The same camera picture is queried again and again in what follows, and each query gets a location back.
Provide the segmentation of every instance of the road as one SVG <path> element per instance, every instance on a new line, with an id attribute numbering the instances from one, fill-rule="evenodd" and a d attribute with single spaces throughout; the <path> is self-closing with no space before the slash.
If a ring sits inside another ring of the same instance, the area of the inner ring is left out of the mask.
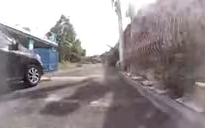
<path id="1" fill-rule="evenodd" d="M 0 93 L 0 128 L 180 127 L 112 68 L 89 65 L 57 75 L 36 87 Z"/>

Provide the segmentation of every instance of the pole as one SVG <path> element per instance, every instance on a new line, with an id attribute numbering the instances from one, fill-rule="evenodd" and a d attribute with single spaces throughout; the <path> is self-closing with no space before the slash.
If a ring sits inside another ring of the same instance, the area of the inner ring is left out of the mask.
<path id="1" fill-rule="evenodd" d="M 123 53 L 123 28 L 122 28 L 122 14 L 121 14 L 121 1 L 116 1 L 116 13 L 118 15 L 119 27 L 119 61 L 121 69 L 124 70 L 124 53 Z"/>

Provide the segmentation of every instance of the car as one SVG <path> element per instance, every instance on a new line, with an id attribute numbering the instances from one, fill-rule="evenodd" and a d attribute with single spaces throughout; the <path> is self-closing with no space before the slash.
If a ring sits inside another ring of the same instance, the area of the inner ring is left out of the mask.
<path id="1" fill-rule="evenodd" d="M 0 82 L 23 81 L 28 86 L 36 86 L 42 75 L 40 56 L 22 46 L 0 27 Z"/>

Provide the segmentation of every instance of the white sky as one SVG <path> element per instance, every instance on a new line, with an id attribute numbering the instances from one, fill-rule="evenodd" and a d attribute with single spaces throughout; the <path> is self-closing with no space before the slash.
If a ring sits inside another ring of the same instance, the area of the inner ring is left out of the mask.
<path id="1" fill-rule="evenodd" d="M 87 55 L 101 54 L 109 50 L 107 44 L 117 43 L 118 20 L 111 0 L 0 0 L 0 22 L 29 27 L 41 36 L 55 25 L 61 14 L 70 17 Z"/>

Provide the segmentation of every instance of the tire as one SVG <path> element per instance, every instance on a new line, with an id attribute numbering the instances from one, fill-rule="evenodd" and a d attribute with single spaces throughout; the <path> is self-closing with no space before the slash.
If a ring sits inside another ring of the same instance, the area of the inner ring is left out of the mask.
<path id="1" fill-rule="evenodd" d="M 24 82 L 27 86 L 36 86 L 41 80 L 42 71 L 36 65 L 29 65 L 25 71 Z"/>

